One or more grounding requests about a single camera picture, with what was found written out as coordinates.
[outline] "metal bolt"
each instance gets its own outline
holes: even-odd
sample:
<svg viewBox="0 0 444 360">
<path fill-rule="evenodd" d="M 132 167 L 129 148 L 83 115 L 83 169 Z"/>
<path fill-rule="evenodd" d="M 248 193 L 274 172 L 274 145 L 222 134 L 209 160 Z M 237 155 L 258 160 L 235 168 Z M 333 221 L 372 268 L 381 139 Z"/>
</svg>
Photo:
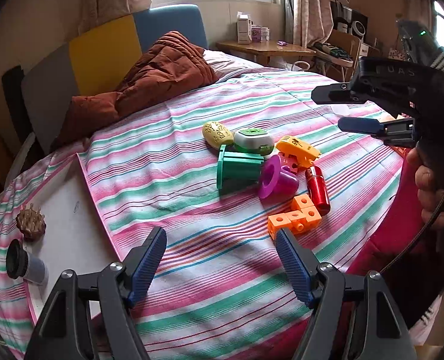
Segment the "metal bolt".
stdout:
<svg viewBox="0 0 444 360">
<path fill-rule="evenodd" d="M 71 269 L 66 269 L 62 272 L 60 276 L 62 276 L 63 279 L 70 279 L 74 275 L 74 271 Z"/>
<path fill-rule="evenodd" d="M 321 262 L 319 267 L 322 272 L 331 272 L 334 270 L 334 266 L 329 262 Z"/>
<path fill-rule="evenodd" d="M 120 269 L 122 269 L 124 267 L 124 264 L 120 263 L 120 262 L 113 262 L 112 264 L 110 264 L 110 269 L 112 271 L 119 271 Z"/>
<path fill-rule="evenodd" d="M 382 275 L 380 273 L 378 273 L 377 271 L 370 271 L 369 276 L 370 276 L 370 279 L 373 279 L 373 280 L 380 280 L 380 278 L 382 277 Z"/>
</svg>

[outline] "blue headboard panel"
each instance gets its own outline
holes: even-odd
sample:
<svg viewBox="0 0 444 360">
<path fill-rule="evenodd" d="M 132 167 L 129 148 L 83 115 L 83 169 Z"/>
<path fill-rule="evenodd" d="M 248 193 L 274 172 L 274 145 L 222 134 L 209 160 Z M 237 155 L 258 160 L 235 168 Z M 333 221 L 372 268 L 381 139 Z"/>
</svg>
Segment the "blue headboard panel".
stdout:
<svg viewBox="0 0 444 360">
<path fill-rule="evenodd" d="M 169 31 L 178 31 L 190 43 L 208 49 L 204 23 L 197 5 L 179 4 L 133 13 L 142 52 Z"/>
</svg>

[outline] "person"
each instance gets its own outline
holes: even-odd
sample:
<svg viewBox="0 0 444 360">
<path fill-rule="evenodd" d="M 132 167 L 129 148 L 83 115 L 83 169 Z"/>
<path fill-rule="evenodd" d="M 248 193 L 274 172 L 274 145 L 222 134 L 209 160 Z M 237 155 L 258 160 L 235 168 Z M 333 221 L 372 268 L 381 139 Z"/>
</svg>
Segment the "person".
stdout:
<svg viewBox="0 0 444 360">
<path fill-rule="evenodd" d="M 422 220 L 426 223 L 441 200 L 444 190 L 437 190 L 434 171 L 423 165 L 417 148 L 412 149 L 408 153 L 407 162 L 412 167 L 417 168 L 415 172 L 415 185 L 419 189 L 417 197 L 422 205 Z M 444 208 L 431 228 L 433 230 L 444 230 Z"/>
</svg>

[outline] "black cap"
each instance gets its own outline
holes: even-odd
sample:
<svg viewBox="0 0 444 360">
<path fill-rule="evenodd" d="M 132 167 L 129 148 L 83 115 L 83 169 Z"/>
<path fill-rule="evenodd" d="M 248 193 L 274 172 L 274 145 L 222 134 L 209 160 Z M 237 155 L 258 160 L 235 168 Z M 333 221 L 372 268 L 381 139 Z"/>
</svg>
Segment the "black cap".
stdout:
<svg viewBox="0 0 444 360">
<path fill-rule="evenodd" d="M 17 279 L 27 273 L 28 256 L 27 252 L 22 249 L 18 239 L 12 240 L 7 249 L 7 256 L 5 258 L 5 268 L 7 275 L 11 279 Z"/>
</svg>

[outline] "brown blanket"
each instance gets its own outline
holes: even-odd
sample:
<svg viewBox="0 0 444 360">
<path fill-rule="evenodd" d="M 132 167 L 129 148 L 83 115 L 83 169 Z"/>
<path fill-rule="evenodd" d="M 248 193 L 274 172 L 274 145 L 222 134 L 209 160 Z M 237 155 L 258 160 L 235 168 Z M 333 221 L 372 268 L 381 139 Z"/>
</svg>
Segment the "brown blanket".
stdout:
<svg viewBox="0 0 444 360">
<path fill-rule="evenodd" d="M 114 92 L 72 98 L 52 148 L 88 137 L 154 104 L 213 84 L 217 77 L 203 53 L 202 47 L 191 44 L 179 32 L 166 33 L 140 57 Z"/>
</svg>

